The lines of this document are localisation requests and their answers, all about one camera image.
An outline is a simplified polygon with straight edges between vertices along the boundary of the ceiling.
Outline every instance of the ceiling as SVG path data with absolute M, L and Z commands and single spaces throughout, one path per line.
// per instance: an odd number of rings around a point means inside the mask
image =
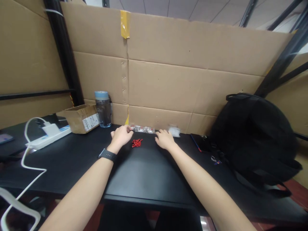
M 247 27 L 266 30 L 292 2 L 259 0 Z M 277 28 L 294 23 L 307 2 L 303 0 Z M 86 0 L 86 3 L 102 7 L 102 0 Z M 238 26 L 249 0 L 109 0 L 109 3 L 110 8 L 130 12 Z

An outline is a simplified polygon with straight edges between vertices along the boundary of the blue bottle cap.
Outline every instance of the blue bottle cap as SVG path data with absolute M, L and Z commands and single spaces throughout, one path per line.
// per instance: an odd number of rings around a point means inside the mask
M 108 100 L 109 95 L 107 91 L 95 91 L 96 100 Z

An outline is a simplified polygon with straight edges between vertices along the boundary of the white label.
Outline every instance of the white label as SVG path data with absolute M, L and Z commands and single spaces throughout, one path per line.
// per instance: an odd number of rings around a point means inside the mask
M 98 114 L 94 114 L 82 120 L 86 132 L 99 124 Z

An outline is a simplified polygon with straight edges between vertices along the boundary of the clear plastic container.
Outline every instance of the clear plastic container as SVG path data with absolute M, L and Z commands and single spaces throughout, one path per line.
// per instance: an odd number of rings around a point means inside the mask
M 111 126 L 112 103 L 107 91 L 95 92 L 96 111 L 99 117 L 99 125 L 102 128 Z

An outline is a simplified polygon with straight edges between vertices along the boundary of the cardboard wall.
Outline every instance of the cardboard wall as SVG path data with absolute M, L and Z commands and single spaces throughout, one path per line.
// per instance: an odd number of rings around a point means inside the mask
M 86 102 L 108 91 L 113 122 L 208 134 L 228 94 L 254 93 L 292 35 L 61 3 Z
M 297 55 L 283 75 L 307 61 L 308 53 Z M 285 114 L 295 132 L 308 135 L 308 71 L 272 91 L 266 99 Z M 298 140 L 300 148 L 295 159 L 302 164 L 303 170 L 294 179 L 308 188 L 308 142 Z
M 0 94 L 67 89 L 42 0 L 0 1 Z M 69 95 L 0 101 L 0 129 L 71 107 Z

